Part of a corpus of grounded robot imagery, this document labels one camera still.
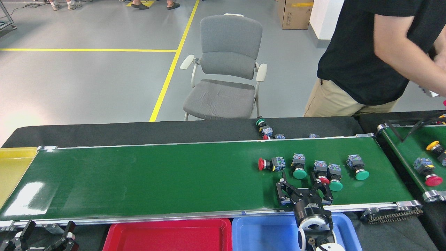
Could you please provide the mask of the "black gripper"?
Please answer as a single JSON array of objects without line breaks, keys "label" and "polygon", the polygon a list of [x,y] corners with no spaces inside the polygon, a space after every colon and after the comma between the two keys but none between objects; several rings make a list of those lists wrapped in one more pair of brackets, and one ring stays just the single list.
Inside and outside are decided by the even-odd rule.
[{"label": "black gripper", "polygon": [[321,217],[325,221],[331,216],[331,211],[325,210],[323,205],[332,205],[333,195],[328,184],[322,183],[314,173],[310,173],[313,183],[311,189],[297,189],[286,178],[286,173],[277,182],[277,200],[284,206],[291,204],[296,221],[305,221],[314,216]]}]

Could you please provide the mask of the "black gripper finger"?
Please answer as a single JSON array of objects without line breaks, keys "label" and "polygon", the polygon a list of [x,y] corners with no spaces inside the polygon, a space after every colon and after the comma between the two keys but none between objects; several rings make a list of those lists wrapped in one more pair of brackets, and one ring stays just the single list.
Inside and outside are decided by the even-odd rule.
[{"label": "black gripper finger", "polygon": [[11,240],[6,239],[1,243],[1,251],[27,251],[29,249],[28,239],[36,227],[35,221],[29,220],[24,229],[17,233]]},{"label": "black gripper finger", "polygon": [[75,235],[73,234],[75,227],[76,224],[73,221],[69,221],[62,238],[45,248],[45,251],[78,251],[79,245],[75,242]]}]

